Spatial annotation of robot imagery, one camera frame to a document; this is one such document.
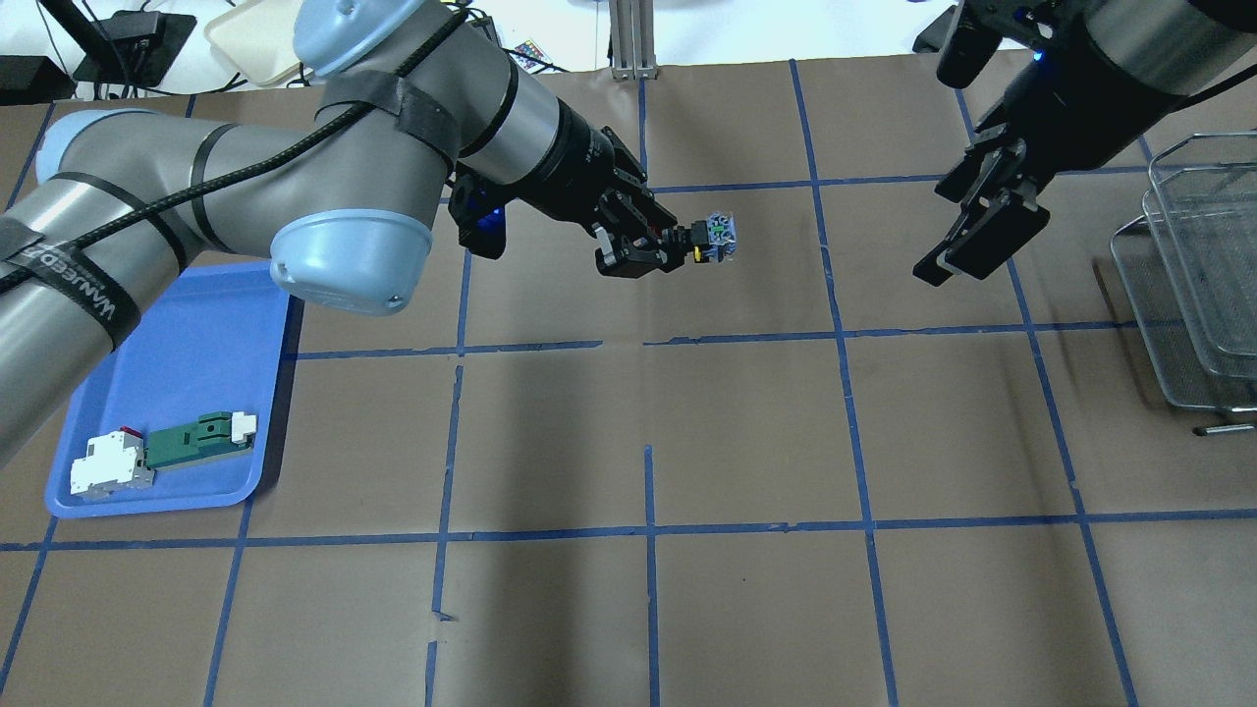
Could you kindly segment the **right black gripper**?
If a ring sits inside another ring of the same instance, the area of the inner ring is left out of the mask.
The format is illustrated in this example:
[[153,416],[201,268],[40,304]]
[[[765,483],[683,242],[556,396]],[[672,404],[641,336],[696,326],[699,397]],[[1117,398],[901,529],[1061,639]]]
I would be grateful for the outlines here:
[[928,286],[985,279],[1050,224],[1050,209],[1008,186],[1100,167],[1120,152],[1117,69],[1023,69],[982,118],[978,135],[934,192],[959,205],[938,245],[914,265]]

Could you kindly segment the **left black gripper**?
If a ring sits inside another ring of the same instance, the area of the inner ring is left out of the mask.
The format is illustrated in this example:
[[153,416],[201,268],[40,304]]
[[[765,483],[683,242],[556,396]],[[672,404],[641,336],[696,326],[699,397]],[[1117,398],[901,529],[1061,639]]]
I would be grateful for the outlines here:
[[646,181],[644,166],[610,127],[574,135],[549,175],[551,216],[578,224],[597,242],[595,267],[602,276],[672,272],[696,250],[688,226]]

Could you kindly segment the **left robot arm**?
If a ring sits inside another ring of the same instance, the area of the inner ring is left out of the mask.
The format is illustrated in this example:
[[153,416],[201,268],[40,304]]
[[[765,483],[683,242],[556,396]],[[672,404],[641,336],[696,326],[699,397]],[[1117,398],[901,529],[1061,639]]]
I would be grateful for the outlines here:
[[706,260],[612,130],[441,1],[305,1],[295,53],[323,86],[310,133],[145,109],[50,125],[36,187],[3,214],[3,460],[129,338],[199,255],[266,258],[298,299],[409,307],[444,192],[460,245],[507,250],[513,200],[597,242],[602,276]]

